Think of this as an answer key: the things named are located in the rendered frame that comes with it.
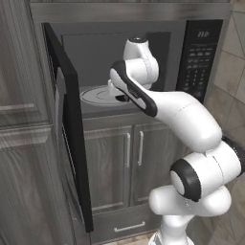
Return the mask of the black microwave door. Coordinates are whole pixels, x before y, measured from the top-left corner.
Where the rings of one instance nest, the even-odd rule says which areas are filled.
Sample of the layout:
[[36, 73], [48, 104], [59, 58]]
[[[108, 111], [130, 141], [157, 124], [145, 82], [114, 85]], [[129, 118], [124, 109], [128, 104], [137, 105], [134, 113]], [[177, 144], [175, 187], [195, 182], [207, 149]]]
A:
[[78, 202], [85, 224], [85, 231], [91, 233], [94, 231], [94, 224], [80, 108], [78, 74], [49, 23], [44, 23], [44, 32], [53, 64], [57, 68], [60, 68], [64, 75], [66, 95], [64, 96], [62, 123], [75, 168], [75, 184]]

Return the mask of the grey wood drawer front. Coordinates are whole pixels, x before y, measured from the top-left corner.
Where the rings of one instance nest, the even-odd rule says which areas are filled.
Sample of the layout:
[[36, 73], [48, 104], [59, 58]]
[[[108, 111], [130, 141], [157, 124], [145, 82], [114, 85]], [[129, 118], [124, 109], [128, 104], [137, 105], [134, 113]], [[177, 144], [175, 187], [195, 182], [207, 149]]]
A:
[[[132, 226], [143, 221], [145, 221], [145, 225], [141, 228], [120, 233], [114, 232], [114, 228]], [[102, 244], [120, 238], [145, 234], [157, 230], [160, 224], [161, 217], [154, 214], [147, 206], [97, 214], [94, 216], [94, 231], [90, 233], [91, 242], [93, 245]]]

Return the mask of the stainless steel microwave oven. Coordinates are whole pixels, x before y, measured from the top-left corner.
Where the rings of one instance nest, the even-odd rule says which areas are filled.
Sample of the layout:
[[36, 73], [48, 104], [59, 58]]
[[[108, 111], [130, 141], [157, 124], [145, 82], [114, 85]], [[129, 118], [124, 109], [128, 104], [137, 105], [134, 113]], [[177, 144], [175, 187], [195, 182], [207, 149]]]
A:
[[[53, 23], [56, 37], [78, 74], [80, 93], [107, 86], [113, 62], [123, 58], [125, 42], [144, 36], [159, 64], [153, 91], [185, 91], [203, 101], [223, 21], [175, 20], [154, 22]], [[132, 102], [122, 106], [96, 106], [82, 100], [84, 118], [137, 113]]]

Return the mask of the tall grey wood cupboard door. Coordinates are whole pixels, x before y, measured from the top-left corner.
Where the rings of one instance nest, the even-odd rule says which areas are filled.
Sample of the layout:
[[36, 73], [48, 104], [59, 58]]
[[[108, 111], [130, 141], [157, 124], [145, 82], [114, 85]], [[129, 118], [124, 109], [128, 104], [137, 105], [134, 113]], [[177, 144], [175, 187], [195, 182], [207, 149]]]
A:
[[51, 118], [29, 1], [0, 0], [0, 127]]
[[75, 245], [49, 125], [0, 131], [0, 245]]

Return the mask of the grey wood cupboard above microwave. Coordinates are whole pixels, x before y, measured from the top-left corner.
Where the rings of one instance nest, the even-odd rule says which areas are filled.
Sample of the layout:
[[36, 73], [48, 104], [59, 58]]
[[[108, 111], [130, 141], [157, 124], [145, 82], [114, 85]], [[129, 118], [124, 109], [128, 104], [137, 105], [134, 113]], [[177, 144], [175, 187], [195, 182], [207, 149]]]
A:
[[31, 3], [35, 22], [134, 22], [226, 19], [230, 3]]

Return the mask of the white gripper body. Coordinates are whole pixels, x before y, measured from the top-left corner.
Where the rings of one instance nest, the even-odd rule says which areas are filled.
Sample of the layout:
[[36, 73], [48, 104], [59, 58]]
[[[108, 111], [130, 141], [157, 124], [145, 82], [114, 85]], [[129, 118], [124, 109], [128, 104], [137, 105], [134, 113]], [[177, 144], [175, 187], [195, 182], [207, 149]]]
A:
[[111, 80], [108, 80], [108, 91], [109, 91], [109, 95], [111, 97], [118, 97], [118, 96], [121, 96], [123, 94], [119, 89], [117, 89], [113, 85], [113, 82]]

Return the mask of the round glass microwave turntable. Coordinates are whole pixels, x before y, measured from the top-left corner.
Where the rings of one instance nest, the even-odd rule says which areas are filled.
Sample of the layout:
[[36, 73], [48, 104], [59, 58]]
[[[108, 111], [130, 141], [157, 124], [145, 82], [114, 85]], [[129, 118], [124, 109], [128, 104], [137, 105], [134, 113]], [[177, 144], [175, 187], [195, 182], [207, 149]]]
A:
[[115, 97], [111, 97], [106, 86], [89, 87], [80, 93], [80, 99], [96, 106], [122, 106], [129, 104], [129, 101], [120, 101]]

